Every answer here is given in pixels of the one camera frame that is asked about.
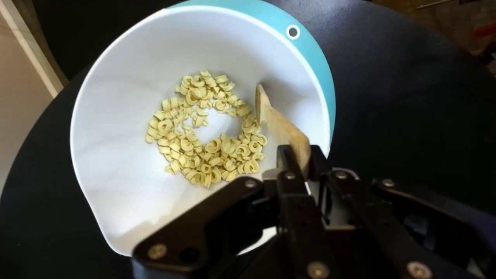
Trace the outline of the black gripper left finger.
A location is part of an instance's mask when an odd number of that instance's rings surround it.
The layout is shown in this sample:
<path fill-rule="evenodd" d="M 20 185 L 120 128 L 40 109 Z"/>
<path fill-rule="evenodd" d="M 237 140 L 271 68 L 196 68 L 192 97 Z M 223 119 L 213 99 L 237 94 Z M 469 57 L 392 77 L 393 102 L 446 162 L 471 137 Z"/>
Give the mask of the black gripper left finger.
<path fill-rule="evenodd" d="M 241 176 L 141 240 L 133 279 L 212 279 L 277 223 L 275 187 Z"/>

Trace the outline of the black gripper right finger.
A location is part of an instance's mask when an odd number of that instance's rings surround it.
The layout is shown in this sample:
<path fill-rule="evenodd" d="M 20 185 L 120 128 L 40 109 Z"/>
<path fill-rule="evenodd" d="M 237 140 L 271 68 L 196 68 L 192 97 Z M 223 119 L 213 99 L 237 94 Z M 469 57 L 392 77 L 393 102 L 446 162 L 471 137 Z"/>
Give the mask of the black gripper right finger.
<path fill-rule="evenodd" d="M 277 148 L 280 227 L 297 271 L 322 279 L 486 279 L 486 215 L 390 178 L 358 178 Z"/>

